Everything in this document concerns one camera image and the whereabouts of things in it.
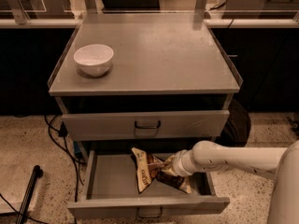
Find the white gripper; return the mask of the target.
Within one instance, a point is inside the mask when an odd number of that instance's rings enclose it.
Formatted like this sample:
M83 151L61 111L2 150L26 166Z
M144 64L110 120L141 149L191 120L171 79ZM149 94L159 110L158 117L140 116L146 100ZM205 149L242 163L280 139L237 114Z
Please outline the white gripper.
M181 150L175 154L172 167L176 175L190 176L195 173L195 165L191 150Z

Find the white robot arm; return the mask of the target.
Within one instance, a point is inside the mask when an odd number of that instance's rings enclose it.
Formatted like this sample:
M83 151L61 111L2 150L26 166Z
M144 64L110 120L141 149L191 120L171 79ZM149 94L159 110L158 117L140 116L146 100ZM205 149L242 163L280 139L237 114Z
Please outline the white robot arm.
M274 181L267 224L299 224L299 142L289 147L224 147L200 141L181 150L171 164L176 175L212 172L222 167Z

